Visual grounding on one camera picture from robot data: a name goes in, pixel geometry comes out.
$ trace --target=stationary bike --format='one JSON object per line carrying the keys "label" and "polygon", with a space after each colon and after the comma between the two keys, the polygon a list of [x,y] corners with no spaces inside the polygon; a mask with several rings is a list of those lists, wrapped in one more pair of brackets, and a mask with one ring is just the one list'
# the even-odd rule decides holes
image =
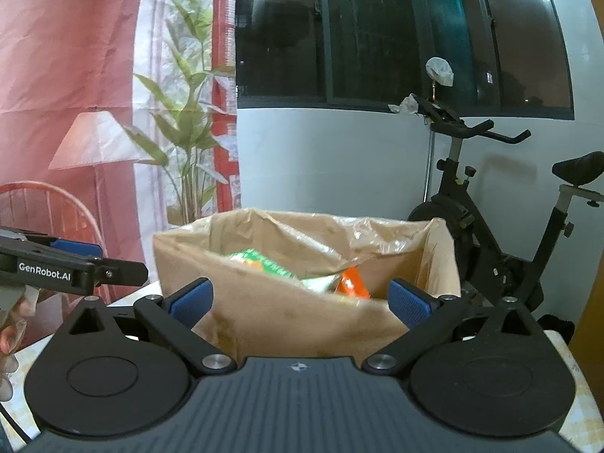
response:
{"label": "stationary bike", "polygon": [[602,194],[581,188],[604,173],[604,153],[594,151],[554,164],[552,173],[569,184],[560,186],[558,202],[552,210],[539,248],[533,260],[526,261],[502,252],[467,193],[469,180],[476,174],[476,169],[467,166],[466,179],[462,181],[457,177],[457,168],[464,139],[483,136],[515,145],[529,138],[530,131],[526,130],[516,137],[494,133],[490,131],[494,126],[490,119],[468,127],[450,107],[418,96],[415,98],[419,105],[418,112],[431,120],[432,131],[451,138],[451,150],[446,160],[439,160],[436,164],[443,173],[439,192],[430,201],[417,206],[409,215],[409,221],[444,219],[455,242],[455,259],[461,282],[470,283],[492,304],[503,296],[514,296],[530,311],[535,310],[543,302],[539,280],[560,233],[569,237],[573,231],[574,225],[566,222],[573,196],[588,199],[588,205],[593,207],[604,202]]}

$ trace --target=lampshade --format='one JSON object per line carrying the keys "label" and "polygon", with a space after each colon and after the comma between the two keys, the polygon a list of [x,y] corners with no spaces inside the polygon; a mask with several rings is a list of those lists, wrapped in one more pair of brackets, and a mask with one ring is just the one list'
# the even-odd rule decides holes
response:
{"label": "lampshade", "polygon": [[128,138],[111,112],[82,112],[61,141],[48,168],[73,168],[128,160],[152,162],[152,158]]}

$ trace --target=black saddle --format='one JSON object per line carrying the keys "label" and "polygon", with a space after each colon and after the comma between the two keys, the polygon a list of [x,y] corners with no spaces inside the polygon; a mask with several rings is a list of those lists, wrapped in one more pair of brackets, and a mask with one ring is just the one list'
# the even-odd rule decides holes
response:
{"label": "black saddle", "polygon": [[579,158],[554,163],[552,173],[574,186],[588,184],[604,173],[604,153],[594,151]]}

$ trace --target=human hand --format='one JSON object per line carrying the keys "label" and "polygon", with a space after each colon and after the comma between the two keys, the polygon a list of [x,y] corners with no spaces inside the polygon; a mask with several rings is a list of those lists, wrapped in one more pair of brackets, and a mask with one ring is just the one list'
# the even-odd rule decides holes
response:
{"label": "human hand", "polygon": [[36,301],[37,290],[28,288],[11,310],[5,327],[0,331],[0,402],[13,398],[13,385],[8,375],[19,368],[14,352],[25,335],[26,319],[35,314]]}

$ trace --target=tiled wall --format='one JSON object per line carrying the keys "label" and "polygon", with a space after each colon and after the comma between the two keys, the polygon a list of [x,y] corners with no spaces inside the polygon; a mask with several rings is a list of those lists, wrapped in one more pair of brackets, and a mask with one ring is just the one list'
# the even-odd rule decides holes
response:
{"label": "tiled wall", "polygon": [[[462,165],[478,174],[470,191],[500,245],[534,254],[559,181],[552,164],[604,149],[604,42],[590,0],[554,0],[569,54],[574,121],[499,118],[496,130],[531,129],[521,145],[477,138],[466,142]],[[481,119],[469,119],[472,125]],[[358,111],[246,109],[239,111],[244,206],[404,219],[421,201],[428,132],[421,119]],[[448,152],[437,137],[435,161]],[[434,171],[437,185],[439,172]],[[604,179],[589,186],[604,191]],[[604,206],[571,205],[575,232],[561,238],[542,284],[541,313],[577,320],[604,246]]]}

